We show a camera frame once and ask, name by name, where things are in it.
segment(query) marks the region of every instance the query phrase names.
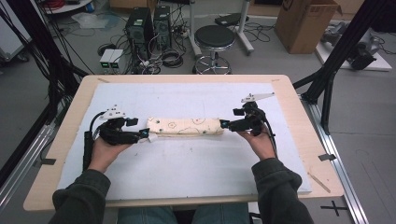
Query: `fabric pattern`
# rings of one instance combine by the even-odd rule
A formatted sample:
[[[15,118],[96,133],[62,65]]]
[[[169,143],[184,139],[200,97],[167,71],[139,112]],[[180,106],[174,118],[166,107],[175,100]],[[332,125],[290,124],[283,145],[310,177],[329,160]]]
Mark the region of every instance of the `fabric pattern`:
[[[147,127],[159,136],[200,136],[222,134],[219,119],[148,118]]]

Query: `person's leg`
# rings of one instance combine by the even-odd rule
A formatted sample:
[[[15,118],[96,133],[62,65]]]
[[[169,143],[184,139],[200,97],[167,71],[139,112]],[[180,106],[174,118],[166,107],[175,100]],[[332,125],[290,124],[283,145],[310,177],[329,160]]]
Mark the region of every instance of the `person's leg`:
[[[249,224],[247,203],[199,205],[192,224]]]
[[[170,207],[120,208],[117,224],[177,224]]]

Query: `stool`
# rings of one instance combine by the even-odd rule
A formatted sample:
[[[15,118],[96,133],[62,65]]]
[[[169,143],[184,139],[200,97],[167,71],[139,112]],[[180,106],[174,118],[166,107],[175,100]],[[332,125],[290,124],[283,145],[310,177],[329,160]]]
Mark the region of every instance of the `stool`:
[[[218,25],[208,25],[199,28],[194,35],[195,43],[201,49],[210,50],[210,56],[203,56],[195,62],[192,72],[195,74],[231,74],[230,64],[219,57],[218,51],[229,49],[235,37],[233,31]]]

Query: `dark gray sleeve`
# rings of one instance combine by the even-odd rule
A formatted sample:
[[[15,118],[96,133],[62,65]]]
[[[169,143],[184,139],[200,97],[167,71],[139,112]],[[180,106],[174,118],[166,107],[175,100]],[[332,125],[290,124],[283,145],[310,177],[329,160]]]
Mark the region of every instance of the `dark gray sleeve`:
[[[52,195],[56,213],[49,223],[102,223],[110,180],[95,170],[86,170],[66,189]]]
[[[298,199],[297,189],[302,184],[299,175],[275,158],[256,163],[252,171],[263,223],[314,223]]]

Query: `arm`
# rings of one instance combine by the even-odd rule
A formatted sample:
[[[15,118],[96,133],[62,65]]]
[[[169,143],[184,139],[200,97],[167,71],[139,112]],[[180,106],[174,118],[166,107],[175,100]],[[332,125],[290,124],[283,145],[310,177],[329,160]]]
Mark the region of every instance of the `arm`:
[[[276,158],[265,129],[258,136],[247,132],[239,134],[250,143],[261,160],[252,167],[252,171],[259,192],[262,222],[313,223],[305,205],[298,199],[297,189],[302,179]]]
[[[110,181],[107,167],[131,145],[111,146],[102,138],[95,140],[92,161],[76,181],[52,195],[56,213],[49,223],[102,223]]]

